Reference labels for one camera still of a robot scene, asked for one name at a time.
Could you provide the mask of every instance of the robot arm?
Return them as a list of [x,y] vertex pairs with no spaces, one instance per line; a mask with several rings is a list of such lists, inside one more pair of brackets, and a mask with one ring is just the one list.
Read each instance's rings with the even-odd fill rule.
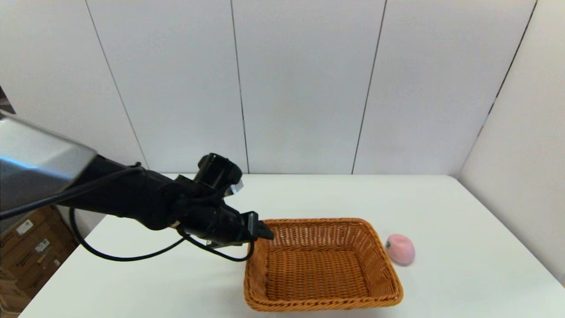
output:
[[[210,248],[273,239],[256,212],[239,213],[224,201],[242,186],[237,165],[210,153],[198,167],[194,180],[182,175],[171,180],[139,167],[136,173],[56,203],[133,218],[152,230],[175,227],[182,235],[208,240]],[[132,167],[0,113],[0,218],[30,202],[128,169]]]

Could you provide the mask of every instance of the pink peach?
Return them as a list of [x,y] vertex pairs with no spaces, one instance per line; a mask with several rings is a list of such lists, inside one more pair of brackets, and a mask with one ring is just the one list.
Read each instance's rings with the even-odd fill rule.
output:
[[385,247],[390,259],[401,265],[409,265],[416,256],[412,241],[402,234],[389,236]]

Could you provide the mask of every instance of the black cable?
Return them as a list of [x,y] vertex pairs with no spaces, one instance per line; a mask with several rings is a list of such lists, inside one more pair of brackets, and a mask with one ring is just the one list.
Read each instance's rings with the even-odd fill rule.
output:
[[206,245],[204,245],[204,244],[200,243],[199,241],[193,239],[193,238],[190,236],[190,234],[186,233],[181,227],[178,227],[178,228],[177,228],[177,231],[178,231],[179,234],[180,234],[184,239],[186,239],[188,242],[190,242],[190,243],[196,245],[197,247],[199,247],[199,248],[201,248],[201,249],[203,249],[203,250],[205,250],[205,251],[207,251],[207,252],[210,252],[210,253],[212,253],[212,254],[216,254],[216,255],[221,256],[221,257],[223,257],[223,258],[225,258],[225,259],[227,259],[227,260],[230,260],[230,261],[246,261],[246,260],[250,259],[250,258],[253,256],[253,251],[255,250],[255,242],[250,241],[250,242],[249,242],[249,252],[247,252],[247,255],[246,255],[245,257],[242,257],[242,258],[238,259],[238,258],[236,258],[236,257],[231,257],[231,256],[226,255],[226,254],[224,254],[224,253],[218,252],[217,250],[215,250],[215,249],[213,249],[213,248],[207,247]]
[[77,195],[81,195],[81,194],[84,194],[88,191],[96,189],[98,187],[101,187],[101,186],[107,184],[108,182],[114,181],[114,180],[121,178],[125,175],[132,174],[132,173],[139,173],[139,172],[144,171],[144,170],[145,169],[141,166],[135,166],[135,167],[127,168],[125,170],[120,170],[120,171],[111,173],[109,175],[105,175],[104,177],[98,178],[96,180],[93,180],[93,181],[90,181],[90,182],[87,182],[87,183],[83,183],[83,184],[76,186],[76,187],[66,189],[63,192],[60,192],[60,193],[52,195],[52,196],[48,196],[44,199],[37,200],[37,201],[31,202],[31,203],[28,203],[28,204],[24,204],[24,205],[21,205],[21,206],[16,207],[16,208],[9,209],[9,210],[4,211],[4,212],[0,212],[0,220],[4,220],[5,218],[9,218],[9,217],[12,217],[12,216],[16,216],[18,214],[29,212],[31,210],[35,210],[35,209],[38,209],[40,207],[44,207],[48,204],[54,204],[54,203],[57,203],[57,202],[60,202],[60,201],[63,201],[63,200],[70,199],[70,198],[75,197]]
[[79,242],[82,244],[82,246],[84,246],[84,248],[86,248],[87,251],[91,252],[92,254],[101,257],[103,259],[106,260],[111,260],[111,261],[139,261],[139,260],[145,260],[145,259],[149,259],[153,256],[157,256],[160,254],[163,254],[171,249],[173,249],[174,247],[176,247],[177,245],[179,245],[180,243],[184,242],[184,238],[178,240],[177,242],[175,242],[175,244],[166,247],[160,251],[157,251],[155,253],[151,253],[151,254],[147,254],[147,255],[142,255],[142,256],[135,256],[135,257],[117,257],[117,256],[111,256],[108,254],[104,254],[102,252],[99,252],[97,250],[94,249],[94,247],[90,246],[85,239],[82,237],[82,235],[79,232],[79,228],[76,226],[76,219],[75,219],[75,208],[69,208],[69,220],[71,223],[71,228],[73,230],[73,232],[75,233],[76,238],[79,240]]

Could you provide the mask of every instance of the wicker basket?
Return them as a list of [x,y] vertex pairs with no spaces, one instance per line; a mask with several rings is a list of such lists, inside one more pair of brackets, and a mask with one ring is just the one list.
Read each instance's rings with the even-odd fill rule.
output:
[[266,220],[245,268],[245,300],[257,311],[398,304],[398,276],[373,227],[359,218]]

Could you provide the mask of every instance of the white wall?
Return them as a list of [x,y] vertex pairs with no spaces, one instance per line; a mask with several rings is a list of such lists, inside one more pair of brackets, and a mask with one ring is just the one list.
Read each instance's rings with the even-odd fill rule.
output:
[[351,173],[384,2],[233,1],[251,173]]
[[196,172],[210,152],[245,173],[229,0],[88,0],[152,170]]
[[[145,164],[84,2],[0,2],[0,45],[0,85],[19,117]],[[77,216],[88,228],[101,219]]]
[[565,2],[540,0],[460,181],[565,282]]
[[356,174],[457,175],[534,0],[389,0]]

